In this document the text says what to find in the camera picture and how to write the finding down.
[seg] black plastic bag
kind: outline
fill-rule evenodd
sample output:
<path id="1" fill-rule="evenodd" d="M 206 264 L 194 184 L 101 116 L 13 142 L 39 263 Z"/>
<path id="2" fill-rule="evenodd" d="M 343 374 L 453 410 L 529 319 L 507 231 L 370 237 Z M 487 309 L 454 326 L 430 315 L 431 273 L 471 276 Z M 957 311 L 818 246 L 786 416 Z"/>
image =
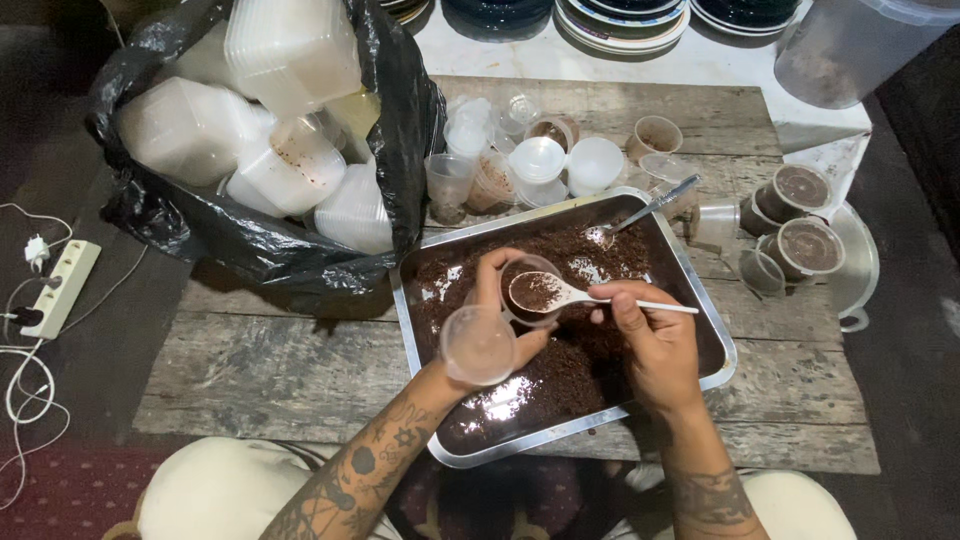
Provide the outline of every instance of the black plastic bag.
<path id="1" fill-rule="evenodd" d="M 373 292 L 420 234 L 426 177 L 423 158 L 443 150 L 446 103 L 427 77 L 412 36 L 376 0 L 344 0 L 357 36 L 363 85 L 381 100 L 367 136 L 376 178 L 393 225 L 394 251 L 367 256 L 283 219 L 248 209 L 215 187 L 170 183 L 124 149 L 116 112 L 150 87 L 217 22 L 231 0 L 188 0 L 131 36 L 100 70 L 87 128 L 117 173 L 117 191 L 101 216 L 177 258 L 217 260 L 241 278 L 290 298 L 290 309 L 316 313 L 344 295 Z"/>

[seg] power strip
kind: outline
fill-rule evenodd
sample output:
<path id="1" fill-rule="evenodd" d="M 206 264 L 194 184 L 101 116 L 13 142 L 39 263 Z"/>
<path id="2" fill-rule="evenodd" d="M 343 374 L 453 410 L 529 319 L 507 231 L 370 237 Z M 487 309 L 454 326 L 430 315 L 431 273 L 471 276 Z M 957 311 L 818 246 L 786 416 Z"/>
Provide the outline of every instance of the power strip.
<path id="1" fill-rule="evenodd" d="M 20 329 L 20 334 L 47 340 L 56 338 L 99 255 L 100 246 L 96 244 L 85 240 L 67 242 L 60 260 L 50 273 L 51 278 L 61 277 L 63 281 L 56 289 L 50 285 L 43 287 L 34 304 L 34 309 L 43 311 L 43 320 L 35 327 Z"/>

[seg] aluminum tray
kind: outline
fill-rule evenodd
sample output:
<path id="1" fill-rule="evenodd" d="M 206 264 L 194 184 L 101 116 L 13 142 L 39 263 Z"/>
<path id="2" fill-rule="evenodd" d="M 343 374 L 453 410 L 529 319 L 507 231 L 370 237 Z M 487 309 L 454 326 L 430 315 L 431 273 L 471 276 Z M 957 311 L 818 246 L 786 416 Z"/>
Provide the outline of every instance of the aluminum tray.
<path id="1" fill-rule="evenodd" d="M 410 305 L 420 300 L 420 288 L 414 277 L 423 262 L 437 257 L 456 258 L 458 255 L 475 251 L 474 247 L 478 244 L 498 237 L 507 241 L 532 231 L 557 228 L 571 222 L 587 221 L 590 225 L 610 223 L 612 217 L 626 217 L 642 209 L 648 201 L 649 196 L 642 191 L 632 187 L 618 187 L 597 195 L 564 201 L 551 207 L 504 217 L 418 242 L 414 250 L 390 272 L 411 376 L 434 355 L 433 348 L 425 338 L 427 329 L 415 328 L 410 319 Z M 651 267 L 649 276 L 653 284 L 672 294 L 684 306 L 700 309 L 700 313 L 695 316 L 700 372 L 703 374 L 700 388 L 707 390 L 730 380 L 736 370 L 736 348 L 677 236 L 659 212 L 644 217 L 632 227 L 641 227 L 645 233 Z M 612 406 L 550 428 L 521 435 L 473 454 L 454 454 L 448 451 L 436 434 L 427 447 L 444 465 L 467 469 L 629 416 L 631 409 L 635 407 L 634 404 Z"/>

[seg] stack of plates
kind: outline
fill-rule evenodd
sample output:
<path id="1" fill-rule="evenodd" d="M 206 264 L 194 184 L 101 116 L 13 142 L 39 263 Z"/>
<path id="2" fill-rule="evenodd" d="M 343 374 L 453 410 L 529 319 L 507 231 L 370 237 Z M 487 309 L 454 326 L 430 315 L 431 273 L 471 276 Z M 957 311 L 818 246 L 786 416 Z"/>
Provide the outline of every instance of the stack of plates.
<path id="1" fill-rule="evenodd" d="M 782 32 L 801 0 L 689 0 L 693 11 L 713 28 L 734 36 L 771 36 Z"/>
<path id="2" fill-rule="evenodd" d="M 400 24 L 407 24 L 426 11 L 429 4 L 430 0 L 381 0 L 380 7 Z"/>
<path id="3" fill-rule="evenodd" d="M 557 0 L 557 22 L 588 47 L 641 56 L 676 43 L 690 24 L 689 0 Z"/>
<path id="4" fill-rule="evenodd" d="M 514 31 L 537 24 L 550 15 L 553 0 L 447 0 L 449 9 L 477 28 Z"/>

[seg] metal spoon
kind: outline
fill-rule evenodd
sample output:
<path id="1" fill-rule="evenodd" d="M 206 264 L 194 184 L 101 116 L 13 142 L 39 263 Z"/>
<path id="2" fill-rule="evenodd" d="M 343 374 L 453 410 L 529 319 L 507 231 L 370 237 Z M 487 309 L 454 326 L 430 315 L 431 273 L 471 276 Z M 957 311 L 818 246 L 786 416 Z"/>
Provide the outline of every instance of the metal spoon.
<path id="1" fill-rule="evenodd" d="M 613 238 L 617 233 L 623 231 L 628 226 L 633 225 L 636 220 L 647 215 L 648 213 L 657 211 L 663 205 L 676 201 L 678 197 L 683 195 L 688 189 L 701 180 L 702 179 L 700 178 L 700 175 L 695 174 L 683 182 L 680 182 L 677 187 L 674 187 L 673 189 L 662 194 L 660 197 L 657 197 L 651 201 L 649 205 L 644 207 L 643 210 L 621 221 L 615 227 L 610 225 L 598 225 L 596 227 L 590 227 L 589 229 L 584 230 L 584 236 L 587 237 L 587 240 L 596 242 L 604 248 L 609 248 L 613 245 Z"/>
<path id="2" fill-rule="evenodd" d="M 540 279 L 540 283 L 542 283 L 547 289 L 557 291 L 553 299 L 551 299 L 545 307 L 534 308 L 525 306 L 516 298 L 516 295 L 514 294 L 515 285 L 517 285 L 516 281 L 523 276 L 529 277 L 531 274 L 537 275 L 537 277 Z M 573 285 L 548 272 L 524 272 L 523 274 L 515 277 L 510 282 L 510 299 L 514 301 L 514 304 L 526 309 L 527 311 L 533 311 L 534 313 L 550 313 L 560 309 L 561 307 L 569 306 L 570 304 L 580 304 L 582 302 L 593 302 L 594 304 L 610 303 L 610 300 L 597 300 L 588 295 L 586 292 L 575 288 Z M 680 311 L 682 313 L 691 314 L 700 312 L 700 309 L 697 309 L 696 307 L 673 306 L 671 304 L 658 304 L 656 302 L 644 302 L 642 300 L 637 300 L 636 305 L 638 307 L 646 307 L 648 309 L 664 309 L 667 311 Z"/>

